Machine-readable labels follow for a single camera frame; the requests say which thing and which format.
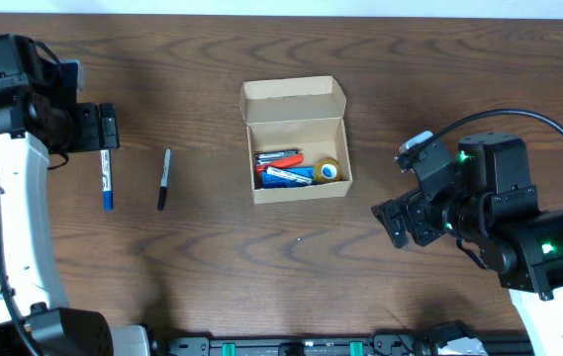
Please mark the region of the blue whiteboard marker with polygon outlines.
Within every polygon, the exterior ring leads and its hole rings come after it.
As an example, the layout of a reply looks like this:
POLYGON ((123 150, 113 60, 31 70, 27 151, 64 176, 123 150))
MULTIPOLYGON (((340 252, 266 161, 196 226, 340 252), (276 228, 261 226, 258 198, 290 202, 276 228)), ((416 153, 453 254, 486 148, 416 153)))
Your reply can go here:
POLYGON ((114 209, 114 200, 112 189, 111 157, 109 150, 101 151, 101 168, 103 208, 106 212, 110 212, 114 209))

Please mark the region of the thin black permanent marker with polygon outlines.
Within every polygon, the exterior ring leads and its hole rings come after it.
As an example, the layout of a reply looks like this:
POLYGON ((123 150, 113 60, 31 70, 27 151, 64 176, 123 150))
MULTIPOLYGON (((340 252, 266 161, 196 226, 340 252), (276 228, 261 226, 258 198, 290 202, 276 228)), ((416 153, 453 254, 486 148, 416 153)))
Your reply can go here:
POLYGON ((171 159, 172 159, 172 150, 170 148, 167 148, 164 153, 162 174, 161 174, 159 191, 158 191, 157 209, 159 211, 162 211, 164 209, 166 202, 168 185, 169 185, 171 159))

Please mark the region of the yellow tape roll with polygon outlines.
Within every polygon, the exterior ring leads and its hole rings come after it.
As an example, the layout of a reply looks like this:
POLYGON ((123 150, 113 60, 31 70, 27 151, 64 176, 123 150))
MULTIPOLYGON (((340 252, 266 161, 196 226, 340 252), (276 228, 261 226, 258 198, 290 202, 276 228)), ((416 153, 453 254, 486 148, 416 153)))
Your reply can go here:
POLYGON ((319 184, 337 182, 341 179, 339 163, 333 158, 326 158, 314 165, 314 180, 319 184))

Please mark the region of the cardboard box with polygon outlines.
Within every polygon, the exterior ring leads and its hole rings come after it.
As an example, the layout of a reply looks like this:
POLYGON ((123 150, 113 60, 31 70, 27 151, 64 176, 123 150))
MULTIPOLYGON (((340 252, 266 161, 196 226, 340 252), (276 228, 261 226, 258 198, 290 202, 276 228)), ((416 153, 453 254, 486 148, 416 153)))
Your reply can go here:
POLYGON ((239 108, 246 125, 250 186, 255 204, 344 197, 353 177, 344 121, 346 97, 332 76, 247 81, 239 108), (265 188, 255 171, 255 155, 295 149, 302 164, 323 160, 337 169, 338 180, 295 188, 265 188))

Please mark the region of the black whiteboard marker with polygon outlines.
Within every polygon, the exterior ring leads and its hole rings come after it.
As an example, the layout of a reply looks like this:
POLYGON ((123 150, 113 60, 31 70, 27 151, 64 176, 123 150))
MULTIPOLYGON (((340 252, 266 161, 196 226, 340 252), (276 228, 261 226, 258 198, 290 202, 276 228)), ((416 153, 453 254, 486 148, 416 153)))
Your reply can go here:
POLYGON ((309 175, 299 174, 299 173, 295 173, 293 171, 275 168, 275 167, 272 167, 272 166, 268 166, 265 169, 265 172, 268 175, 275 176, 275 177, 278 177, 278 178, 282 178, 282 179, 285 179, 285 180, 289 180, 289 181, 292 181, 292 182, 296 182, 296 183, 299 183, 299 184, 311 185, 314 182, 314 180, 309 175))

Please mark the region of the blue plastic rectangular block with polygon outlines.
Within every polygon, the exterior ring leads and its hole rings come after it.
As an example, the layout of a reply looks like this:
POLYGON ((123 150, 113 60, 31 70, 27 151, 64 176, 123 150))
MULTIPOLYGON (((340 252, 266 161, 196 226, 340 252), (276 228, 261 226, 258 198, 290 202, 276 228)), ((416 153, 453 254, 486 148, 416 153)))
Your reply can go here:
MULTIPOLYGON (((311 179, 314 178, 314 168, 312 166, 309 167, 295 167, 295 168, 287 168, 288 172, 295 173, 298 175, 302 175, 305 177, 309 177, 311 179)), ((263 189, 274 189, 274 188, 295 188, 295 187, 304 187, 304 183, 291 181, 285 178, 281 178, 278 176, 270 175, 267 172, 263 172, 260 175, 262 188, 263 189)))

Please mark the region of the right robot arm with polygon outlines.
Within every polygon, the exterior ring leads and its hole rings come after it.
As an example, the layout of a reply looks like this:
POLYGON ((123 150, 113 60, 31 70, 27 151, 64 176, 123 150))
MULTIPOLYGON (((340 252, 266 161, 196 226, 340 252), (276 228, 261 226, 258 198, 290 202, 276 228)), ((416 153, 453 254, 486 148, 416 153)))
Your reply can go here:
POLYGON ((497 273, 537 355, 563 355, 563 211, 543 211, 524 141, 511 133, 463 137, 451 155, 434 142, 416 158, 419 185, 373 207, 397 248, 444 235, 497 273))

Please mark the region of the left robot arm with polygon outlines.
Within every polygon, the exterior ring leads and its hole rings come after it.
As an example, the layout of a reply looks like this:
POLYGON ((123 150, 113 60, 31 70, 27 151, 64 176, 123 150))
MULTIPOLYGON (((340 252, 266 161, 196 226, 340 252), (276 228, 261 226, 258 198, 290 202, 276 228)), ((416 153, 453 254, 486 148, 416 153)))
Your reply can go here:
POLYGON ((113 206, 110 154, 120 145, 110 103, 81 103, 83 69, 45 44, 0 35, 0 355, 147 355, 141 325, 112 327, 70 306, 56 267, 47 177, 51 158, 97 152, 113 206))

